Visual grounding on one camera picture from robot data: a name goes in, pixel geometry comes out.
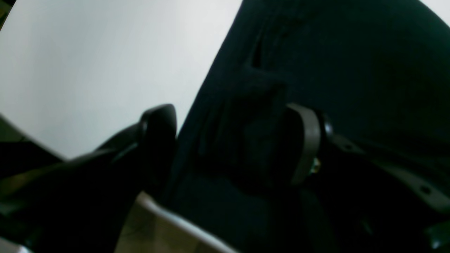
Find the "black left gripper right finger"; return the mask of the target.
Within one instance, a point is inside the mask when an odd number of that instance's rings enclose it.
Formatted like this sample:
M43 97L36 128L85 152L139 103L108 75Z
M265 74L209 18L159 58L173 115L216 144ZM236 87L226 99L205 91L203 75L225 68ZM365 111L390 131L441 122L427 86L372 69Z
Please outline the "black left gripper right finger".
M335 134L319 111L287 113L302 134L292 186L309 253L448 253L449 175Z

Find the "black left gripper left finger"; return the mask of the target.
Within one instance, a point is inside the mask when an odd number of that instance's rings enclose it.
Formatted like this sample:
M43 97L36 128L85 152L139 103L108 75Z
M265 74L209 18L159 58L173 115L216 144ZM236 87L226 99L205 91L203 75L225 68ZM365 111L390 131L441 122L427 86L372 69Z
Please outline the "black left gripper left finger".
M173 104L145 111L94 151L1 173L1 239L33 253L113 253L141 191L158 194L176 147Z

